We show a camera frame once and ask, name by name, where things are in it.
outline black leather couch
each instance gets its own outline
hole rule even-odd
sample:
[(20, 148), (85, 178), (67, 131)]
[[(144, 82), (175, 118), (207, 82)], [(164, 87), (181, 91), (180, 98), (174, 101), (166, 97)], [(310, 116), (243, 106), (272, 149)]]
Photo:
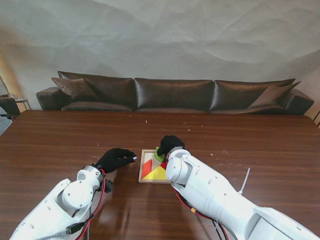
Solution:
[(237, 82), (58, 74), (64, 79), (85, 79), (99, 101), (71, 101), (59, 87), (50, 87), (36, 94), (43, 110), (303, 115), (314, 103), (293, 89), (276, 104), (248, 108), (268, 86), (287, 86), (294, 79)]

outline gray wall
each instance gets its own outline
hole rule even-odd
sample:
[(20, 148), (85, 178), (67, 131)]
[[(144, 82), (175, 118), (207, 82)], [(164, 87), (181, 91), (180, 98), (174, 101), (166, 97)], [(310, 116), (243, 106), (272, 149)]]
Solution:
[(58, 70), (305, 81), (319, 66), (319, 12), (319, 0), (1, 0), (0, 52), (34, 109)]

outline white zip tie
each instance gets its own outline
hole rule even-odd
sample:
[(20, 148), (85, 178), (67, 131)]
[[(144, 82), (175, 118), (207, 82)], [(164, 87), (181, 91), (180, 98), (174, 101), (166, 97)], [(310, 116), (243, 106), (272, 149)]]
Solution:
[(249, 173), (250, 173), (250, 167), (248, 168), (248, 171), (246, 172), (245, 179), (244, 179), (244, 182), (243, 182), (243, 184), (242, 184), (242, 188), (241, 188), (241, 190), (238, 192), (240, 195), (242, 195), (242, 193), (244, 192), (244, 189), (245, 189), (245, 186), (246, 186), (248, 177), (249, 177)]

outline wooden frame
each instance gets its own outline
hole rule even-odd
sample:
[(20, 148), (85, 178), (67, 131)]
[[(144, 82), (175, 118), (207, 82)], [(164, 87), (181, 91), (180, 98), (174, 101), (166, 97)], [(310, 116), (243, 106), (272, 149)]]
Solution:
[(141, 160), (140, 160), (140, 168), (139, 168), (139, 177), (138, 177), (138, 183), (140, 184), (170, 184), (171, 182), (169, 180), (150, 180), (150, 179), (142, 179), (142, 166), (144, 164), (145, 155), (146, 153), (153, 154), (155, 152), (154, 149), (143, 149), (141, 153)]

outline wooden table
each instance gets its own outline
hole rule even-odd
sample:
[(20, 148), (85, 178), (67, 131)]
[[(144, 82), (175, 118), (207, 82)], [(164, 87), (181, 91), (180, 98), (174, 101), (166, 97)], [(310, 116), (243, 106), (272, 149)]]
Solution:
[[(108, 149), (154, 149), (176, 135), (243, 195), (320, 235), (320, 131), (305, 116), (25, 111), (0, 137), (0, 239), (61, 180)], [(169, 184), (138, 183), (138, 160), (117, 171), (92, 221), (93, 240), (217, 239), (210, 221), (176, 199)]]

